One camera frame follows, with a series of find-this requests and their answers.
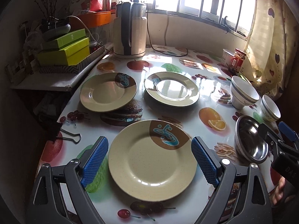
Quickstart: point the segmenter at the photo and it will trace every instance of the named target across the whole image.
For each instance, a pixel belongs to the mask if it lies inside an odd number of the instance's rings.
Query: heart pattern curtain
[[[262,96],[279,98],[287,86],[298,46],[298,23],[284,0],[255,0],[255,14],[241,69]]]

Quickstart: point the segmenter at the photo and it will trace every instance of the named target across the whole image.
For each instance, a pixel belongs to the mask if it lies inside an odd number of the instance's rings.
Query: cable
[[[166,33],[167,33],[167,29],[168,29],[168,24],[169,24],[169,15],[168,15],[167,10],[166,10],[166,14],[167,14],[167,24],[166,24],[166,29],[165,29],[165,33],[164,33],[164,44],[165,44],[165,46],[167,46],[167,44],[166,44]]]
[[[67,16],[67,18],[70,18],[70,17],[72,17],[72,18],[76,18],[77,20],[79,20],[80,21],[80,23],[84,26],[84,28],[89,32],[89,34],[90,34],[90,37],[92,37],[92,39],[94,40],[94,41],[96,41],[95,40],[95,38],[92,36],[92,33],[90,32],[90,30],[87,28],[87,26],[82,22],[82,20],[81,19],[79,19],[78,17],[76,17],[76,16]],[[105,50],[107,50],[108,52],[110,52],[110,50],[108,50],[108,49],[106,49],[105,48],[105,45],[101,45],[98,41],[96,41],[97,42],[97,44],[99,45],[99,46],[104,46],[104,49]]]
[[[172,56],[172,57],[183,57],[183,56],[188,55],[188,49],[186,49],[186,50],[187,50],[187,53],[184,54],[184,55],[169,55],[169,54],[167,54],[167,53],[164,53],[164,52],[161,52],[161,51],[155,49],[155,48],[153,47],[152,42],[151,42],[151,39],[150,39],[149,23],[148,23],[148,22],[149,22],[149,20],[148,20],[148,15],[149,15],[149,7],[148,7],[148,4],[147,4],[147,34],[149,35],[149,43],[150,43],[150,46],[152,47],[152,49],[155,50],[155,51],[157,51],[157,52],[159,52],[159,53],[161,53],[161,54],[168,55],[168,56]]]

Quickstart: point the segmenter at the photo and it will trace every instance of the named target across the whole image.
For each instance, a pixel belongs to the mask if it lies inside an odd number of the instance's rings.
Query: orange box
[[[110,23],[111,12],[88,13],[78,16],[79,19],[87,26],[87,28],[94,28],[104,24]],[[76,18],[70,17],[71,30],[84,29],[83,24]]]

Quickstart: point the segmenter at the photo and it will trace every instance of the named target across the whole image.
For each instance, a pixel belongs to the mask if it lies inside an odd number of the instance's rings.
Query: metal bowl
[[[258,135],[258,126],[254,118],[243,115],[238,118],[235,130],[237,152],[256,164],[264,162],[269,152],[268,144]]]

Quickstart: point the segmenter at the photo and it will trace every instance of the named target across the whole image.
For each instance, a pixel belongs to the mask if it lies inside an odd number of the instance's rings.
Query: kettle handle
[[[124,47],[124,55],[131,55],[132,47],[132,3],[125,2],[121,8],[121,43]]]

